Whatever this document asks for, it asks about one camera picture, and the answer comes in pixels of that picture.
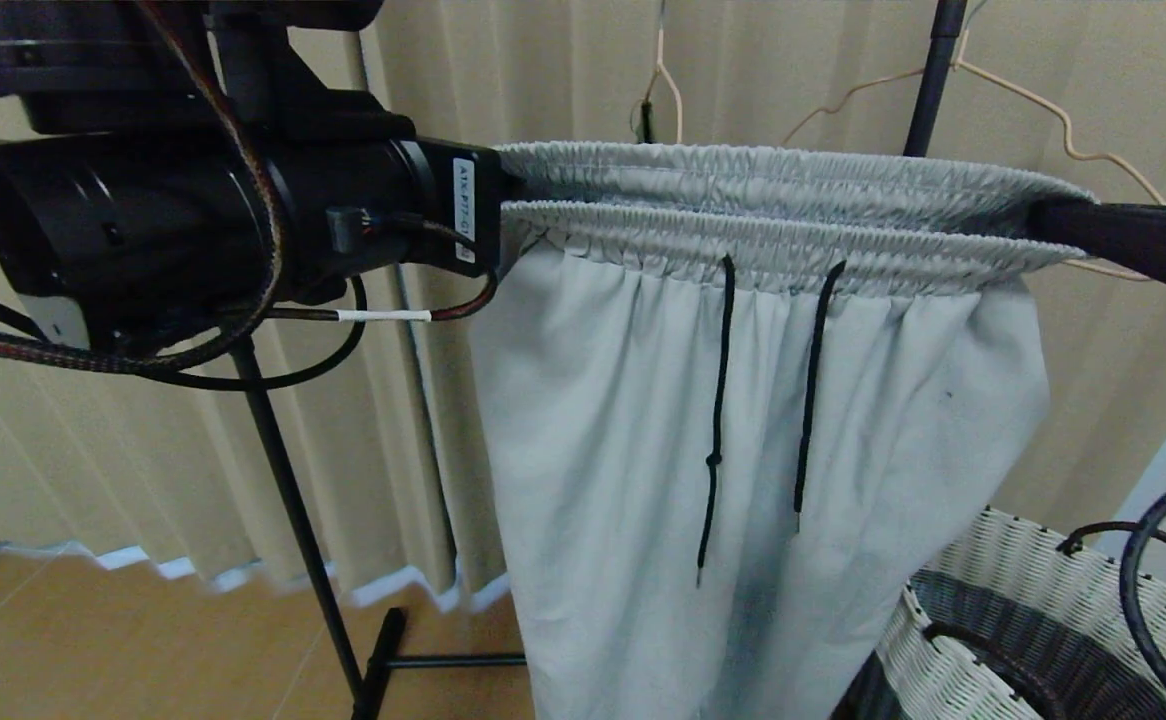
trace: clothes hanger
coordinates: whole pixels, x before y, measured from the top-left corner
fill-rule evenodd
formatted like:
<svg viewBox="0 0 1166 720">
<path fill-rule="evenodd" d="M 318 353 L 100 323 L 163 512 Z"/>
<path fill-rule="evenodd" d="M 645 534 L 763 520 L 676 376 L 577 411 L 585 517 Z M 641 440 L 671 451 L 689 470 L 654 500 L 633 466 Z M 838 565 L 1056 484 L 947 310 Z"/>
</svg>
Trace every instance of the clothes hanger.
<svg viewBox="0 0 1166 720">
<path fill-rule="evenodd" d="M 965 70 L 972 76 L 984 79 L 985 82 L 993 83 L 998 88 L 1004 88 L 1004 90 L 1013 92 L 1020 97 L 1025 97 L 1028 102 L 1033 102 L 1035 105 L 1041 106 L 1041 109 L 1048 110 L 1063 124 L 1063 151 L 1073 160 L 1077 161 L 1091 161 L 1091 160 L 1105 160 L 1109 163 L 1117 165 L 1122 168 L 1135 182 L 1139 183 L 1139 187 L 1156 202 L 1157 205 L 1163 207 L 1164 211 L 1161 214 L 1156 214 L 1154 208 L 1138 207 L 1138 205 L 1103 205 L 1100 208 L 1091 207 L 1089 204 L 1068 204 L 1068 207 L 1047 207 L 1042 205 L 1038 208 L 1034 212 L 1034 223 L 1037 231 L 1055 236 L 1054 242 L 1068 242 L 1069 245 L 1075 245 L 1082 250 L 1090 251 L 1091 254 L 1103 256 L 1104 259 L 1110 261 L 1121 261 L 1118 258 L 1123 258 L 1126 265 L 1140 265 L 1140 266 L 1156 266 L 1159 270 L 1156 273 L 1158 277 L 1149 277 L 1144 273 L 1131 272 L 1131 270 L 1116 270 L 1109 268 L 1104 265 L 1096 265 L 1094 263 L 1087 263 L 1086 260 L 1067 260 L 1066 264 L 1075 266 L 1075 268 L 1089 270 L 1093 273 L 1100 273 L 1107 277 L 1124 279 L 1124 281 L 1133 282 L 1146 282 L 1150 279 L 1160 279 L 1160 281 L 1166 282 L 1166 249 L 1165 246 L 1158 247 L 1156 251 L 1160 252 L 1158 259 L 1154 261 L 1149 258 L 1149 246 L 1146 242 L 1137 242 L 1135 237 L 1131 236 L 1133 228 L 1139 228 L 1144 233 L 1139 236 L 1142 240 L 1146 240 L 1147 233 L 1153 236 L 1163 236 L 1166 233 L 1166 201 L 1161 193 L 1159 193 L 1153 184 L 1135 168 L 1126 159 L 1109 154 L 1109 152 L 1094 152 L 1094 154 L 1086 154 L 1086 152 L 1080 152 L 1072 141 L 1072 116 L 1068 116 L 1067 111 L 1061 109 L 1054 102 L 1046 100 L 1045 97 L 1035 95 L 1027 90 L 1026 88 L 1018 86 L 1016 83 L 1007 81 L 996 74 L 989 72 L 984 68 L 979 68 L 970 61 L 964 60 L 965 48 L 968 42 L 970 42 L 970 27 L 975 19 L 975 15 L 979 13 L 982 8 L 986 5 L 989 0 L 982 0 L 979 5 L 972 8 L 970 15 L 965 19 L 964 27 L 961 33 L 961 41 L 958 42 L 958 50 L 953 58 L 951 68 L 957 70 Z M 793 127 L 788 132 L 788 135 L 779 144 L 780 146 L 787 145 L 789 140 L 799 132 L 810 119 L 817 117 L 819 114 L 835 114 L 841 111 L 845 104 L 851 99 L 854 95 L 857 95 L 861 90 L 866 90 L 866 88 L 874 88 L 879 85 L 885 85 L 885 83 L 908 78 L 921 74 L 923 69 L 909 70 L 906 74 L 894 74 L 894 76 L 877 78 L 868 82 L 859 83 L 859 85 L 849 88 L 842 99 L 836 102 L 834 106 L 822 106 L 822 109 L 816 109 L 812 111 L 808 116 L 802 118 L 798 126 Z"/>
<path fill-rule="evenodd" d="M 680 145 L 684 141 L 684 104 L 682 103 L 682 97 L 680 97 L 680 88 L 676 86 L 675 78 L 670 77 L 670 72 L 667 72 L 667 65 L 663 63 L 663 28 L 666 19 L 667 0 L 660 0 L 659 33 L 655 36 L 655 68 L 653 68 L 649 75 L 649 85 L 646 86 L 646 95 L 632 106 L 632 113 L 628 113 L 628 127 L 632 128 L 639 141 L 653 142 L 653 102 L 651 102 L 649 97 L 655 91 L 655 83 L 659 82 L 659 78 L 662 78 L 667 85 L 667 90 L 670 90 L 670 97 L 673 97 L 676 105 L 676 145 Z M 641 126 L 639 128 L 634 127 L 632 123 L 637 109 L 641 109 Z"/>
</svg>

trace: gathered waistband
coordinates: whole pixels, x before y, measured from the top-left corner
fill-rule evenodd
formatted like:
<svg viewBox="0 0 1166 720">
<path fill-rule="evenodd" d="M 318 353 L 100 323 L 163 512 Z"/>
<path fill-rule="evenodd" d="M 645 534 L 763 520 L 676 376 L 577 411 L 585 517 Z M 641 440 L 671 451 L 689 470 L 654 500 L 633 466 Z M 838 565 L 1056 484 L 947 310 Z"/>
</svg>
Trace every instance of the gathered waistband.
<svg viewBox="0 0 1166 720">
<path fill-rule="evenodd" d="M 1094 201 L 1059 179 L 949 160 L 770 147 L 545 142 L 504 146 L 527 181 L 505 232 L 662 277 L 814 292 L 950 295 L 1080 258 L 1026 240 L 1040 200 Z"/>
</svg>

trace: brown tile floor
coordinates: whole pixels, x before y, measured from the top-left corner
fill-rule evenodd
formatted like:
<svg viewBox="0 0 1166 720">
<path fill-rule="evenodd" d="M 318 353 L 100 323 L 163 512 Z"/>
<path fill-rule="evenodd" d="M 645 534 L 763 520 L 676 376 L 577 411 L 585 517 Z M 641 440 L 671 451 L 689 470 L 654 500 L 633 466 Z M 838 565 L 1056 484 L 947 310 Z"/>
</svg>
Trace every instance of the brown tile floor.
<svg viewBox="0 0 1166 720">
<path fill-rule="evenodd" d="M 478 616 L 438 614 L 420 588 L 346 610 L 361 660 L 388 607 L 409 613 L 403 651 L 520 650 L 505 599 Z M 230 593 L 166 580 L 147 564 L 0 553 L 0 720 L 342 719 L 339 665 L 309 592 L 262 580 Z M 382 720 L 528 720 L 524 667 L 396 671 Z"/>
</svg>

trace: laundry basket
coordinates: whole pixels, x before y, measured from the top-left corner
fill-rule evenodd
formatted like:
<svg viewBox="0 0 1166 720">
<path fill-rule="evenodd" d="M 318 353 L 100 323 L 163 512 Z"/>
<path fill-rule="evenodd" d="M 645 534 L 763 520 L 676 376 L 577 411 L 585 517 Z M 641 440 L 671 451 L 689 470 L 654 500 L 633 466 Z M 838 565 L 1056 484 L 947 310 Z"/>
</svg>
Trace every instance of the laundry basket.
<svg viewBox="0 0 1166 720">
<path fill-rule="evenodd" d="M 859 720 L 1166 719 L 1166 692 L 1121 611 L 1119 565 L 993 509 L 912 578 L 848 693 Z M 1156 534 L 1166 541 L 1165 533 Z M 1166 583 L 1142 575 L 1166 655 Z"/>
</svg>

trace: beige curtain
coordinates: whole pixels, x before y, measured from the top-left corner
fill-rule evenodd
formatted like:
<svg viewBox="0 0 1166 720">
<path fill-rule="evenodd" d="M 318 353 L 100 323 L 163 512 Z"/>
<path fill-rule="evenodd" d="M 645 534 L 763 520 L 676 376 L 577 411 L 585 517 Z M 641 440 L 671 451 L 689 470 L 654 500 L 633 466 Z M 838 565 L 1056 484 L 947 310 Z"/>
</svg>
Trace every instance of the beige curtain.
<svg viewBox="0 0 1166 720">
<path fill-rule="evenodd" d="M 921 67 L 932 9 L 669 0 L 666 61 L 684 92 L 684 140 L 778 142 L 854 83 Z M 359 37 L 293 36 L 331 85 L 368 77 L 428 135 L 630 141 L 655 28 L 656 0 L 388 0 Z M 1166 4 L 993 0 L 968 58 L 1060 102 L 1082 151 L 1119 152 L 1166 196 Z M 915 78 L 872 88 L 793 145 L 897 154 L 915 91 Z M 663 88 L 655 106 L 656 135 L 670 141 Z M 27 137 L 15 102 L 0 100 L 0 137 Z M 1044 110 L 957 74 L 930 154 L 1145 201 L 1109 165 L 1073 163 L 1061 142 Z M 373 305 L 399 298 L 394 273 L 368 280 Z M 470 292 L 420 270 L 400 281 L 416 306 Z M 1109 518 L 1166 434 L 1166 288 L 1069 268 L 1030 284 L 1054 413 L 996 502 L 1059 527 Z M 0 300 L 12 301 L 1 273 Z M 339 340 L 287 324 L 260 333 L 259 350 L 281 372 Z M 501 573 L 463 328 L 375 326 L 354 363 L 273 401 L 342 587 L 413 564 L 440 589 L 455 553 L 472 587 Z M 301 571 L 240 398 L 0 363 L 0 541 L 68 538 L 94 552 L 140 544 L 157 561 L 187 555 L 205 576 L 254 557 L 276 578 Z"/>
</svg>

